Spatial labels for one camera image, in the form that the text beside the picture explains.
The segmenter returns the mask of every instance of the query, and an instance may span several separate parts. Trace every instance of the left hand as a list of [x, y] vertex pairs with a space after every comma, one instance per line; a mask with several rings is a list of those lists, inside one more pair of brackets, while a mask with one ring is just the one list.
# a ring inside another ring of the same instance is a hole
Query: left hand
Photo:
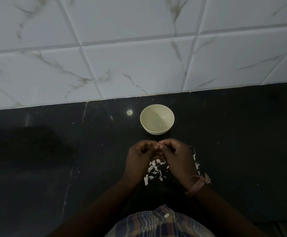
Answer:
[[143, 140], [129, 148], [123, 180], [132, 187], [145, 177], [151, 158], [159, 151], [156, 141]]

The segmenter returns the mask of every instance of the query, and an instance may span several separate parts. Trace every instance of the pink wrist band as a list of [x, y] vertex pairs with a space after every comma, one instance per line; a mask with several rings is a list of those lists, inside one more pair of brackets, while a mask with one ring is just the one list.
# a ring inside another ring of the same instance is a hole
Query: pink wrist band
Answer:
[[199, 175], [192, 175], [190, 177], [193, 177], [193, 176], [199, 177], [199, 180], [192, 186], [192, 188], [189, 191], [185, 192], [185, 194], [188, 197], [192, 197], [193, 195], [195, 195], [204, 186], [205, 183], [206, 184], [211, 183], [210, 178], [208, 174], [206, 173], [205, 173], [205, 177], [199, 176]]

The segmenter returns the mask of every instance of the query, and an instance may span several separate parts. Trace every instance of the tiled wall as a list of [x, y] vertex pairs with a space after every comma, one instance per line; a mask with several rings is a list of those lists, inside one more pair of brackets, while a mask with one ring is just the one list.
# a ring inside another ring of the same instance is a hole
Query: tiled wall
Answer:
[[287, 81], [287, 0], [0, 0], [0, 109]]

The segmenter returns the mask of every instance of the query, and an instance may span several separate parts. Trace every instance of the ceramic bowl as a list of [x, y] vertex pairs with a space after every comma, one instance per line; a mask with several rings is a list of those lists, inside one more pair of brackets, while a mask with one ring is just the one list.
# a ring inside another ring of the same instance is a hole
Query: ceramic bowl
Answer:
[[141, 112], [140, 122], [150, 134], [162, 135], [173, 126], [174, 114], [165, 105], [150, 105]]

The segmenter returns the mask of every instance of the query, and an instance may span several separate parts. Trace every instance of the forearm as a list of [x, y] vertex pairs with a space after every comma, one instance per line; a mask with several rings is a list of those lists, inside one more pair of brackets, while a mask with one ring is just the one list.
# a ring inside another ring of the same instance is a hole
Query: forearm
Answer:
[[103, 236], [114, 224], [135, 186], [119, 180], [86, 211], [61, 224], [48, 237]]
[[[195, 183], [185, 184], [190, 189]], [[194, 199], [209, 214], [215, 223], [229, 236], [256, 236], [266, 237], [255, 225], [248, 221], [238, 210], [204, 185], [194, 196]]]

